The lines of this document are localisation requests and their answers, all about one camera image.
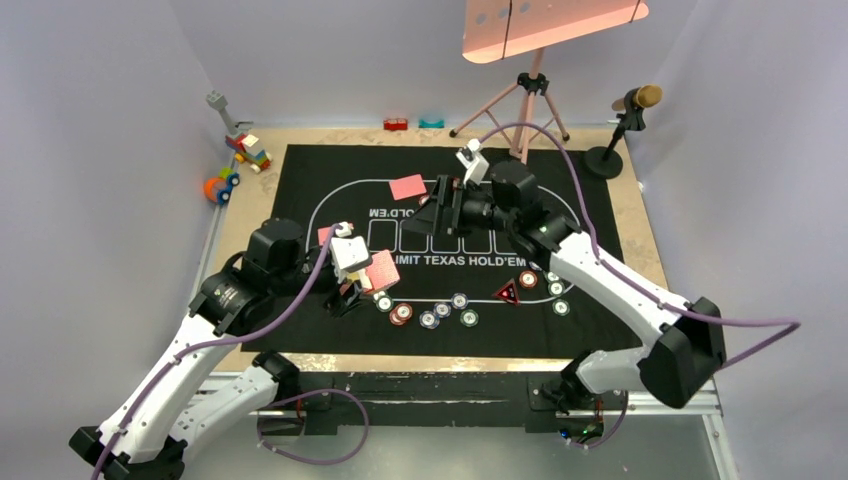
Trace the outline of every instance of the pink tripod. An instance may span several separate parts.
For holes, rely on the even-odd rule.
[[[535,50],[536,55],[533,56],[533,65],[530,67],[529,73],[522,73],[518,76],[518,80],[507,87],[504,91],[497,94],[495,98],[489,101],[489,103],[483,105],[483,108],[477,111],[474,115],[471,116],[468,120],[462,123],[462,125],[454,128],[450,131],[451,137],[456,137],[457,134],[462,131],[463,128],[467,127],[468,124],[477,120],[480,115],[484,113],[492,119],[492,122],[496,127],[500,127],[500,124],[495,119],[495,116],[492,115],[492,112],[489,111],[495,104],[504,99],[507,95],[512,93],[518,87],[523,87],[526,95],[524,95],[524,99],[521,102],[521,112],[518,114],[519,122],[532,122],[533,121],[533,106],[536,101],[536,95],[541,95],[545,101],[548,103],[548,108],[551,110],[551,114],[553,118],[548,120],[545,123],[543,128],[548,128],[548,126],[556,122],[559,127],[560,132],[562,133],[562,140],[568,141],[569,134],[565,130],[565,125],[562,123],[562,119],[559,117],[559,111],[557,111],[556,106],[554,105],[554,101],[551,99],[551,94],[548,92],[548,80],[545,76],[539,73],[539,68],[542,65],[542,54],[545,52],[545,48],[537,48]],[[530,142],[539,135],[539,132],[536,132],[532,137],[524,131],[524,127],[516,127],[515,133],[512,135],[512,138],[506,134],[506,132],[501,132],[501,135],[506,139],[507,143],[509,143],[509,153],[516,158],[521,159],[521,163],[527,163],[527,149]]]

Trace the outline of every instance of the beige tabletop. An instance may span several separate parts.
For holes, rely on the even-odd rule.
[[[389,132],[381,129],[254,129],[251,131],[273,155],[271,167],[254,174],[242,167],[241,184],[233,191],[225,207],[213,267],[220,270],[233,253],[244,250],[251,232],[271,215],[286,146],[289,144],[318,145],[391,145],[391,146],[456,146],[461,147],[483,130],[465,129],[457,138],[450,138],[447,129],[411,129]],[[573,129],[569,132],[569,150],[586,150],[606,145],[611,129]],[[553,149],[553,144],[539,136],[531,148]],[[503,137],[496,135],[486,147],[508,147]],[[624,159],[622,174],[609,181],[609,192],[615,222],[621,240],[625,263],[652,282],[666,287],[662,265],[657,254],[654,236],[642,203],[639,184],[633,174],[630,155],[623,142],[616,149]],[[533,167],[533,154],[528,165]],[[554,371],[563,368],[569,359],[521,359],[479,357],[425,357],[395,355],[336,355],[325,353],[285,353],[302,371]],[[219,372],[242,371],[250,365],[255,352],[231,352],[215,369]]]

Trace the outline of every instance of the poker chip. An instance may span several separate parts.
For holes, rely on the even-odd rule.
[[[451,306],[457,310],[463,310],[468,306],[468,296],[464,293],[454,293],[451,297]]]
[[[554,313],[556,313],[559,316],[568,315],[568,311],[570,310],[570,307],[568,306],[568,302],[566,302],[565,300],[563,300],[561,298],[554,300],[552,308],[554,309]]]
[[[562,282],[551,282],[548,284],[548,293],[551,295],[558,297],[565,292],[565,285]]]
[[[466,327],[473,327],[474,325],[477,325],[477,321],[479,320],[480,316],[477,315],[477,312],[474,310],[466,310],[459,316],[459,322]]]
[[[399,303],[389,314],[392,325],[405,325],[412,318],[412,307],[408,303]]]
[[[381,312],[389,312],[394,305],[392,298],[388,295],[382,295],[380,298],[374,300],[374,303],[377,305],[377,310]]]
[[[445,302],[439,302],[433,305],[433,311],[439,318],[445,318],[450,315],[450,305]]]
[[[538,283],[539,279],[532,270],[525,270],[518,276],[518,283],[524,288],[533,288]]]
[[[428,310],[426,312],[421,312],[421,315],[418,316],[418,323],[422,327],[432,330],[439,326],[439,317]]]

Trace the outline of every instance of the red triangular button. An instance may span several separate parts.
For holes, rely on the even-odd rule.
[[[495,298],[503,300],[506,303],[518,305],[521,301],[518,299],[518,289],[515,288],[515,280],[510,280],[506,285],[498,289],[494,295]]]

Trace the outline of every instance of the white wall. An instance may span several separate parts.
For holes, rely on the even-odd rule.
[[[174,333],[226,159],[164,0],[0,15],[0,478],[88,478],[67,447]]]
[[[455,124],[532,60],[463,59],[462,0],[171,3],[235,118],[263,124],[379,125],[429,112]],[[609,104],[654,77],[696,0],[647,3],[644,20],[546,51],[542,72],[566,124],[613,117]],[[502,122],[518,115],[514,95],[495,110]]]
[[[746,480],[848,471],[846,20],[844,0],[700,1],[630,138],[671,286],[726,316],[804,321],[718,375]]]

